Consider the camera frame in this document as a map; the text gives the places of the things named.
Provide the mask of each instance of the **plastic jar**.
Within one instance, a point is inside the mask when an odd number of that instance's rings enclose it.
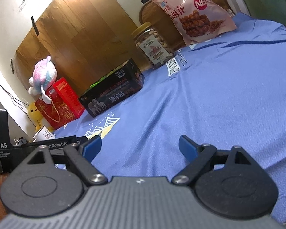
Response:
[[[144,53],[153,69],[164,65],[176,55],[150,22],[139,26],[131,35],[136,47]]]

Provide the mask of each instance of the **yellow duck toy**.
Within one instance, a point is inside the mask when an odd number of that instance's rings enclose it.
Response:
[[[36,131],[38,132],[38,130],[44,125],[50,132],[53,132],[54,129],[53,127],[49,124],[49,122],[42,116],[41,112],[38,110],[38,108],[35,106],[34,103],[31,103],[28,106],[28,115],[30,117],[30,119],[35,122],[36,125]]]

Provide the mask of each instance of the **pink snack bag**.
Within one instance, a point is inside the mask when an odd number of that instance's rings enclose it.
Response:
[[[152,0],[174,22],[186,45],[236,29],[228,12],[212,0]]]

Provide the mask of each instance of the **blue bed sheet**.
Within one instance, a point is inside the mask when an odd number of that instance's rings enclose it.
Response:
[[[188,164],[182,134],[218,149],[241,145],[278,185],[272,216],[285,222],[286,27],[241,13],[233,20],[237,30],[178,51],[176,73],[145,72],[141,91],[96,118],[85,111],[56,136],[101,135],[92,164],[109,179],[171,179]]]

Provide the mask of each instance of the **gray ribbed panel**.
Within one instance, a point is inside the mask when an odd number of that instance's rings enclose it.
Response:
[[[249,221],[219,217],[203,208],[190,188],[166,177],[115,177],[91,187],[72,209],[49,218],[9,215],[0,229],[279,229],[270,216]]]

